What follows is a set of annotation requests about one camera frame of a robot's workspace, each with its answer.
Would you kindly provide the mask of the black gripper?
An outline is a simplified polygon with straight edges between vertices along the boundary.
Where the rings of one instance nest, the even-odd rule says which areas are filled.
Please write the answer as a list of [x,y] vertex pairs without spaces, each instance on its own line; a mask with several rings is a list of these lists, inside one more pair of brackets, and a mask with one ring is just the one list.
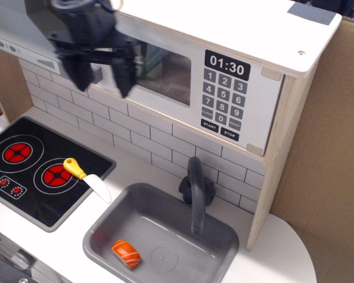
[[116,29],[116,12],[111,5],[53,5],[66,28],[52,32],[57,57],[80,91],[93,82],[91,63],[110,65],[123,98],[136,84],[137,41]]

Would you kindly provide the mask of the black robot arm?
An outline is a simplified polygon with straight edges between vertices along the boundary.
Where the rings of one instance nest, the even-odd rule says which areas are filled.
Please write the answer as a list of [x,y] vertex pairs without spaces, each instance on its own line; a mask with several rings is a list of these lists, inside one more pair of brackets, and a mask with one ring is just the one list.
[[136,84],[136,40],[116,29],[110,1],[51,1],[67,29],[53,32],[62,65],[76,87],[84,91],[93,82],[92,63],[109,65],[122,97]]

